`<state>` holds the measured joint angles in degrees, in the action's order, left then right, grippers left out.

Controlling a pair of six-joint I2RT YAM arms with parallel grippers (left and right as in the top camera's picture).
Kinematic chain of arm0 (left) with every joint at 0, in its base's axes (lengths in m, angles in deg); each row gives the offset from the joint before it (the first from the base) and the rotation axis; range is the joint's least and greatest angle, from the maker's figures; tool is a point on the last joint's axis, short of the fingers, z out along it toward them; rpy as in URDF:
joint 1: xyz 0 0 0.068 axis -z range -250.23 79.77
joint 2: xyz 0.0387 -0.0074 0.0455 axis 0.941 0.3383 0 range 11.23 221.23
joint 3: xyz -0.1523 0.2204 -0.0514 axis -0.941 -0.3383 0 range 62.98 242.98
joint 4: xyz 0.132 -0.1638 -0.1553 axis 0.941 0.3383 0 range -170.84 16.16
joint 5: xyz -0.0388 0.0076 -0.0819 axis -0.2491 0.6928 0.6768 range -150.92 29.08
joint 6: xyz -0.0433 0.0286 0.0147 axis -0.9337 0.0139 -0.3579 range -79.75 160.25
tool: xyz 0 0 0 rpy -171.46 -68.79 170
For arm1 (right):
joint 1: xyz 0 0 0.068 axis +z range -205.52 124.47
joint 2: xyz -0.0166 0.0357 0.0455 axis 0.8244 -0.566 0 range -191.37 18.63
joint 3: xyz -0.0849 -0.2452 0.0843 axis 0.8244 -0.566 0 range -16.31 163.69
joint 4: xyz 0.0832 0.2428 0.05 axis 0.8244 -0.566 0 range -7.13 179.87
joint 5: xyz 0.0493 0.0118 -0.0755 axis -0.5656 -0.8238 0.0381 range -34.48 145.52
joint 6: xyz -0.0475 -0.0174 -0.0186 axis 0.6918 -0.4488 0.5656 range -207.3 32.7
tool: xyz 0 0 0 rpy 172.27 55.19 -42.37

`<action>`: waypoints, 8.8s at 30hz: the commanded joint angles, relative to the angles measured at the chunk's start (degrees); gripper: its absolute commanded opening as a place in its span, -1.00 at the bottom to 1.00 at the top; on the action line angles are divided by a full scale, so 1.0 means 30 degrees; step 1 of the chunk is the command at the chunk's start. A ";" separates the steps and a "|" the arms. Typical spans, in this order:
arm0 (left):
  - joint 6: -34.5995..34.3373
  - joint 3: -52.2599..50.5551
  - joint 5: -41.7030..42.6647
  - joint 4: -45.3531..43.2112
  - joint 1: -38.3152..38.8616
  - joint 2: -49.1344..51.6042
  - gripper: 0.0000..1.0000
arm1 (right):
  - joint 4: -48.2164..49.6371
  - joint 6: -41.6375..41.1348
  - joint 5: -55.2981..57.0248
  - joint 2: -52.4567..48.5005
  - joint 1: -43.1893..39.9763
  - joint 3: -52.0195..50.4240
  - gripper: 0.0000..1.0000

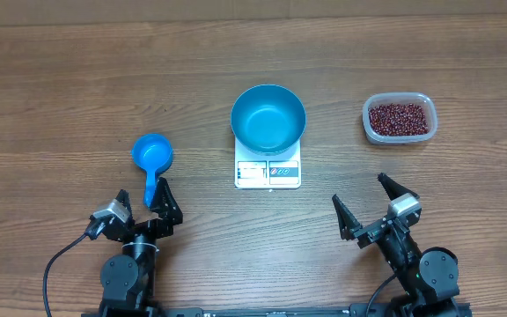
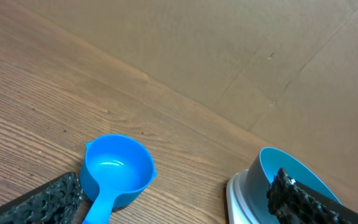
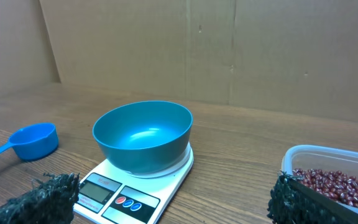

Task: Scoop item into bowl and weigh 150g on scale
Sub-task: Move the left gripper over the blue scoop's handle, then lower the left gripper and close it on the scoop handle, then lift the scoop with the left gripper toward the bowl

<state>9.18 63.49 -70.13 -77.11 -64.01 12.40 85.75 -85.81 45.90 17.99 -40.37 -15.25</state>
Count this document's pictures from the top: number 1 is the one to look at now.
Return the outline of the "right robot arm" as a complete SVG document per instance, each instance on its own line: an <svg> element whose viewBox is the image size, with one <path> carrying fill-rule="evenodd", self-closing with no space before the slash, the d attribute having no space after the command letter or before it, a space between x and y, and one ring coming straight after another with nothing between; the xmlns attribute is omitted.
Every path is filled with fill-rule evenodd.
<svg viewBox="0 0 507 317"><path fill-rule="evenodd" d="M410 227L422 213L420 196L385 173L378 181L390 199L386 214L364 226L342 202L332 196L341 238L354 240L360 248L377 245L392 270L365 304L350 306L352 315L391 317L467 317L469 304L460 304L458 258L449 249L421 251Z"/></svg>

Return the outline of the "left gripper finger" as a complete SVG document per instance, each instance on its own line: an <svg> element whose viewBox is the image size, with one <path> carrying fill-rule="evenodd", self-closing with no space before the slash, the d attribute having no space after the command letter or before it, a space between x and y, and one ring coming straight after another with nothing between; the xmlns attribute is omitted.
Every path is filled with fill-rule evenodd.
<svg viewBox="0 0 507 317"><path fill-rule="evenodd" d="M128 221L133 220L132 209L129 200L129 192L121 189L116 196L116 200L127 210Z"/></svg>
<svg viewBox="0 0 507 317"><path fill-rule="evenodd" d="M183 222L183 213L164 177L158 178L149 210L168 225L180 225Z"/></svg>

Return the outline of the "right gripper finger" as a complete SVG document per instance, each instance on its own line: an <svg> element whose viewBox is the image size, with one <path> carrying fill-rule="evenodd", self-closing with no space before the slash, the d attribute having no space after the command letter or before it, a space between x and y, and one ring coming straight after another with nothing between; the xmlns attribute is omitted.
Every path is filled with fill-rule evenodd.
<svg viewBox="0 0 507 317"><path fill-rule="evenodd" d="M343 240L355 240L356 233L363 228L353 213L342 202L338 195L332 196L332 202L338 218L340 235Z"/></svg>
<svg viewBox="0 0 507 317"><path fill-rule="evenodd" d="M379 173L377 179L391 201L405 194L411 194L415 199L420 199L416 192L394 181L386 173Z"/></svg>

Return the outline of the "blue plastic measuring scoop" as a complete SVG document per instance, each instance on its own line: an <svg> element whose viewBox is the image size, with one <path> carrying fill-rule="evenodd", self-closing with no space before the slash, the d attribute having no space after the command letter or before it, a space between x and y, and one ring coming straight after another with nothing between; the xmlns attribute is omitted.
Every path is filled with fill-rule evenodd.
<svg viewBox="0 0 507 317"><path fill-rule="evenodd" d="M172 145L165 136L147 134L135 142L131 155L134 163L146 173L143 203L150 207L158 176L168 170L173 162Z"/></svg>

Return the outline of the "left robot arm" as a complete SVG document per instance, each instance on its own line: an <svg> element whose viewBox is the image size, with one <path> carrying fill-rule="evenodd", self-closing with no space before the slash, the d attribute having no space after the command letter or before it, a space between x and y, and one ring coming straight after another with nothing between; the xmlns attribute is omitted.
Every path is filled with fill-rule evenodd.
<svg viewBox="0 0 507 317"><path fill-rule="evenodd" d="M157 240L173 235L174 226L183 222L183 213L163 177L157 180L149 210L157 216L137 223L129 193L121 190L105 210L93 214L102 223L102 234L121 243L121 253L109 258L100 271L100 316L165 315L154 299Z"/></svg>

